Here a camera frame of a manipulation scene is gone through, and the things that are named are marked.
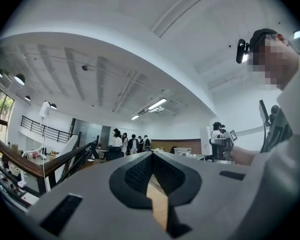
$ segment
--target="ear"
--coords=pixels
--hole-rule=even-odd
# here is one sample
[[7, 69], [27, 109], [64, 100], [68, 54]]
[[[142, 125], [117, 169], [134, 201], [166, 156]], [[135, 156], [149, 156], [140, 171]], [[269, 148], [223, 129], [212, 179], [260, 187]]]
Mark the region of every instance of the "ear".
[[276, 38], [281, 41], [282, 43], [284, 43], [286, 46], [289, 46], [289, 42], [287, 39], [284, 38], [284, 36], [282, 34], [276, 34]]

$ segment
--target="wooden wall panel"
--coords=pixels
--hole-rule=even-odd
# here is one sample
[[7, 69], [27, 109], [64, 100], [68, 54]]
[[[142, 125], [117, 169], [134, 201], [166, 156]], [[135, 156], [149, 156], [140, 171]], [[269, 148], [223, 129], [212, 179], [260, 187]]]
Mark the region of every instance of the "wooden wall panel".
[[192, 148], [192, 154], [201, 154], [201, 140], [199, 138], [194, 139], [153, 139], [152, 149], [163, 148], [166, 152], [170, 152], [172, 147], [178, 148]]

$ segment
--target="white ceiling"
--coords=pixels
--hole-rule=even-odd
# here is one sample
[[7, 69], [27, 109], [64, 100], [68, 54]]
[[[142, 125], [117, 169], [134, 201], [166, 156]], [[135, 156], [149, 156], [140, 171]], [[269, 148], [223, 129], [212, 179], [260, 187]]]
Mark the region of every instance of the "white ceiling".
[[[291, 38], [298, 29], [278, 0], [71, 1], [138, 21], [177, 49], [195, 67], [202, 84], [212, 93], [249, 81], [246, 65], [235, 61], [240, 38], [248, 42], [260, 28], [275, 29]], [[35, 6], [36, 0], [33, 0], [23, 10], [26, 13]], [[31, 42], [0, 48], [0, 67], [9, 68], [13, 75], [18, 72], [26, 75], [26, 87], [15, 90], [20, 97], [35, 92], [83, 100], [127, 118], [153, 102], [151, 99], [158, 99], [162, 90], [168, 93], [165, 94], [169, 98], [166, 108], [176, 113], [180, 108], [198, 103], [198, 99], [172, 77], [146, 61], [144, 66], [136, 68], [133, 54], [131, 58], [129, 66], [100, 54], [91, 56], [80, 50]], [[89, 64], [87, 72], [82, 70], [85, 64]]]

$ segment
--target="forearm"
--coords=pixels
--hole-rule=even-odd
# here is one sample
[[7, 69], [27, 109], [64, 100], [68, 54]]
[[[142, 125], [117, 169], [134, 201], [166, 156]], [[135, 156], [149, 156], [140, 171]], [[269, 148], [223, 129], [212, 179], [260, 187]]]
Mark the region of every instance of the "forearm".
[[250, 166], [255, 158], [255, 155], [259, 153], [259, 151], [251, 151], [238, 146], [234, 146], [230, 155], [231, 158], [239, 165]]

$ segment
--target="black cable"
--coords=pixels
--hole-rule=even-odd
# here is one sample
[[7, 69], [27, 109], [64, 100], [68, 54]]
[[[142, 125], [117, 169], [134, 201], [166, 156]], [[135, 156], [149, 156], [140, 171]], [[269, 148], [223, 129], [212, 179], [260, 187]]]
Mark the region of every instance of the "black cable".
[[264, 128], [263, 145], [262, 145], [260, 153], [262, 153], [264, 151], [264, 147], [265, 147], [265, 143], [266, 143], [266, 124], [263, 125], [263, 128]]

